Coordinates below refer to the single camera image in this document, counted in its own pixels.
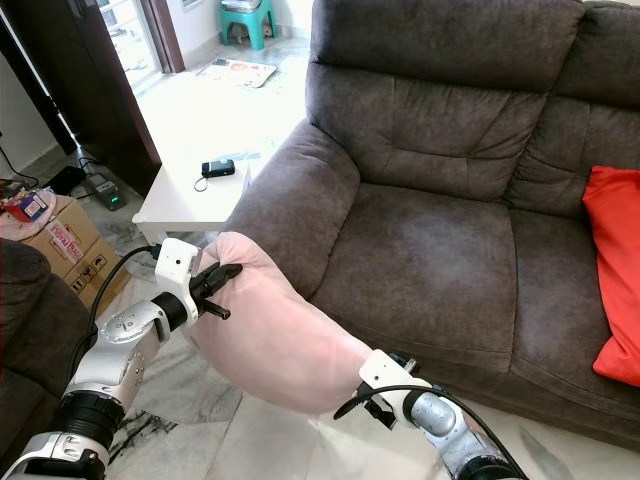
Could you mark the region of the red and blue small box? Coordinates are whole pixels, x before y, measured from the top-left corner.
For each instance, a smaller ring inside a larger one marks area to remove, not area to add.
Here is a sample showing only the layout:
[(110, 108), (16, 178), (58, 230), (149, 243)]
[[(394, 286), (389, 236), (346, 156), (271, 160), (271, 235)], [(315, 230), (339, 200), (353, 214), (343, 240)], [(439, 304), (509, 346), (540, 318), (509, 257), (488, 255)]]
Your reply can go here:
[(17, 221), (35, 223), (56, 207), (58, 196), (50, 189), (24, 189), (5, 201), (3, 211)]

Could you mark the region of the brown wooden door frame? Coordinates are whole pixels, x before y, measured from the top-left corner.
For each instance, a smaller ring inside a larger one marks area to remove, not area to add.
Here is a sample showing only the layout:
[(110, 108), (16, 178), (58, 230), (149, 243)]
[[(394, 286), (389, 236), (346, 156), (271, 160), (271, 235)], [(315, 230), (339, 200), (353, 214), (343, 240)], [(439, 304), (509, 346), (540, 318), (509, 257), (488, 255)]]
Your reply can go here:
[(161, 73), (175, 74), (186, 70), (186, 60), (180, 51), (180, 44), (175, 29), (172, 10), (168, 0), (140, 0), (143, 15), (147, 20), (148, 31), (154, 42), (157, 64)]

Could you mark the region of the power strip with green light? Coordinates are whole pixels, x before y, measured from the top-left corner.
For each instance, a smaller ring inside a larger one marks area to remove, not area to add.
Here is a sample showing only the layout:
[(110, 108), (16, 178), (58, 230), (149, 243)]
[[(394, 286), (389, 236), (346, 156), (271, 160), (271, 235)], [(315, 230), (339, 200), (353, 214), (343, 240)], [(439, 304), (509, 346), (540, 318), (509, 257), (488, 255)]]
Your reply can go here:
[(127, 205), (124, 195), (116, 183), (105, 175), (99, 173), (88, 174), (86, 177), (86, 188), (90, 189), (90, 196), (96, 198), (100, 204), (109, 211), (123, 209)]

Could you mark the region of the pink pillow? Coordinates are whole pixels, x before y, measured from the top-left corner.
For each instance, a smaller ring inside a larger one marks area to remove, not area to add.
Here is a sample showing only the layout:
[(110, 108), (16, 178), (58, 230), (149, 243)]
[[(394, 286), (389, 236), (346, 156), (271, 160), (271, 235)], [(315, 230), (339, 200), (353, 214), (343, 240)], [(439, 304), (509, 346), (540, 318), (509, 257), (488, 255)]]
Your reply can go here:
[(204, 314), (180, 330), (212, 369), (242, 392), (294, 412), (332, 412), (356, 393), (371, 348), (298, 293), (259, 244), (220, 233), (198, 265), (214, 262), (242, 266), (210, 296), (230, 315)]

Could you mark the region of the red pillow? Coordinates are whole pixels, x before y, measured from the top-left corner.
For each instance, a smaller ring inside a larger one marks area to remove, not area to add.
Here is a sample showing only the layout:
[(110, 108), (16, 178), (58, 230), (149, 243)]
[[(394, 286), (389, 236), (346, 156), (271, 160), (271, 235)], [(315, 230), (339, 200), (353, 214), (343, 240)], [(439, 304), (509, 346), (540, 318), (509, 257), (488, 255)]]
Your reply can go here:
[(640, 170), (594, 166), (582, 201), (611, 329), (593, 369), (640, 388)]

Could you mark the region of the dark wooden cabinet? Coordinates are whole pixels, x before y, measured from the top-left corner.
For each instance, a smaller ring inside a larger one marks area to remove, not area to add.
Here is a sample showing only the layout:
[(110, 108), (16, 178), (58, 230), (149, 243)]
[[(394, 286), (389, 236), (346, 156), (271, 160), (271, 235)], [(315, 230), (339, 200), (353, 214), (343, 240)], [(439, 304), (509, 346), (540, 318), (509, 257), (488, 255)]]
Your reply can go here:
[(96, 0), (1, 0), (0, 8), (70, 136), (146, 196), (163, 164)]

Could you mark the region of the brown cardboard box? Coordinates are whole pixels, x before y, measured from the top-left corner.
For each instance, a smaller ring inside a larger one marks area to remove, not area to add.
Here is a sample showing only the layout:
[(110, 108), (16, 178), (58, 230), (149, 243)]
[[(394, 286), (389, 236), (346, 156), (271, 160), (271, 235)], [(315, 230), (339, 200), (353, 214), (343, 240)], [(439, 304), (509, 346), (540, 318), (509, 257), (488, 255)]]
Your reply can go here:
[(51, 273), (60, 276), (84, 306), (99, 306), (99, 314), (105, 312), (131, 279), (127, 270), (118, 271), (102, 297), (97, 297), (119, 257), (101, 237), (77, 198), (58, 195), (55, 209), (35, 223), (17, 221), (3, 212), (0, 228), (1, 237), (40, 251), (49, 261)]

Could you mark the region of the green plastic stool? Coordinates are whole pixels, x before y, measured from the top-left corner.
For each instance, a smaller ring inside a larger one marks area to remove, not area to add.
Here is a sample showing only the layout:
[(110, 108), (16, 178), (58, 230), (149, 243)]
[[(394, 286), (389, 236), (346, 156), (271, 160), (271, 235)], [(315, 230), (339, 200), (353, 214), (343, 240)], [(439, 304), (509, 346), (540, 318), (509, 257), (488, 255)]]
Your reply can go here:
[(228, 12), (220, 6), (220, 41), (223, 45), (230, 44), (230, 28), (233, 24), (241, 24), (246, 29), (252, 50), (264, 50), (265, 38), (276, 36), (273, 0), (264, 0), (261, 8), (252, 13)]

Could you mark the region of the white side table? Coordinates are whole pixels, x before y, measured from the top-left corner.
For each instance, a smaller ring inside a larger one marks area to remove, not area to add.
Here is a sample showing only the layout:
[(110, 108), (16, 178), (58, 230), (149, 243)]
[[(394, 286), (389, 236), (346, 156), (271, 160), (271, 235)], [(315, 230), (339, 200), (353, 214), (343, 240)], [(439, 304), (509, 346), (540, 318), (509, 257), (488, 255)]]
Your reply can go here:
[(252, 182), (256, 161), (234, 160), (236, 172), (202, 178), (201, 163), (166, 163), (132, 221), (151, 244), (175, 233), (216, 232)]

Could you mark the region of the brown fabric sofa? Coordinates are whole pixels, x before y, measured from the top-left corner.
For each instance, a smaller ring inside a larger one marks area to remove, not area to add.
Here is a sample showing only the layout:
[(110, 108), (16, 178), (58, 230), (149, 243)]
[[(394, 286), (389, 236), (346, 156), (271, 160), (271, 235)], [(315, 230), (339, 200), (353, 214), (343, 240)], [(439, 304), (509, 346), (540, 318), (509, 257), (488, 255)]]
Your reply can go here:
[(582, 201), (640, 170), (640, 5), (315, 0), (305, 100), (225, 229), (426, 378), (640, 453)]

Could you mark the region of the printed floor mat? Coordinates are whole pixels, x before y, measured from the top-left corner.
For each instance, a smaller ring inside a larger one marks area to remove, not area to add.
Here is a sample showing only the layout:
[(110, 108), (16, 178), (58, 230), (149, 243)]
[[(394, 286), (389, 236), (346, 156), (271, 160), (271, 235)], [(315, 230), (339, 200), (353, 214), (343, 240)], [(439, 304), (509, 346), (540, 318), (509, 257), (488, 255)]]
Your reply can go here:
[(196, 76), (204, 81), (214, 81), (230, 86), (261, 88), (276, 73), (275, 65), (255, 63), (255, 61), (215, 58)]

